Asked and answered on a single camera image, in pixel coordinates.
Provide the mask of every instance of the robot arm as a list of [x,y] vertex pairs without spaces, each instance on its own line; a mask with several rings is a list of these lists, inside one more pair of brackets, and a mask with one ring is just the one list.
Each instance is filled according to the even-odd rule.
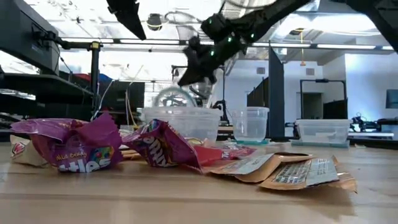
[[[398,0],[332,0],[345,3],[354,10],[367,15],[380,33],[398,52]],[[310,0],[277,0],[237,19],[226,19],[214,14],[201,24],[205,34],[214,40],[214,46],[202,45],[198,37],[192,37],[184,49],[188,68],[180,86],[201,82],[208,77],[215,83],[213,71],[239,51],[245,51],[249,44],[258,41],[279,20],[288,16]]]

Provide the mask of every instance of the clear plastic cup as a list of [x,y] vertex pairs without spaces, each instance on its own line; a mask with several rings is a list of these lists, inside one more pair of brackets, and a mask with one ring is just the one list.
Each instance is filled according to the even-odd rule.
[[268,108],[247,107],[234,110],[232,120],[237,141],[262,141],[266,137]]

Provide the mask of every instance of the workbench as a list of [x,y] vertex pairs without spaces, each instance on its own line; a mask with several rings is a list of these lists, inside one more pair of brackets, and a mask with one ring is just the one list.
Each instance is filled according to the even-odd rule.
[[274,146],[268,152],[334,154],[358,194],[318,187],[260,190],[183,168],[126,161],[111,170],[59,174],[9,162],[0,145],[1,223],[396,223],[398,151]]

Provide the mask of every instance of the purple candy wrapper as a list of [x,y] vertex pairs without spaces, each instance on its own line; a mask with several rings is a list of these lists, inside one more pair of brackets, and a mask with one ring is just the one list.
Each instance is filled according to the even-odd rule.
[[157,119],[123,137],[153,167],[186,165],[201,172],[195,150],[167,122]]
[[92,172],[122,161],[121,137],[109,114],[87,123],[74,119],[32,119],[11,125],[29,134],[39,154],[61,172]]

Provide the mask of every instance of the clear plastic container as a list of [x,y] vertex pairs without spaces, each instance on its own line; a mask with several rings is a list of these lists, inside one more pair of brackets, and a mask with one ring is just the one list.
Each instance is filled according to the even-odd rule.
[[348,137],[350,119],[300,119],[296,120],[301,141],[344,143]]
[[266,137],[268,108],[247,107],[234,110],[232,120],[237,141],[262,141]]
[[168,121],[185,138],[216,141],[222,112],[217,109],[163,106],[144,108],[145,121],[153,119]]

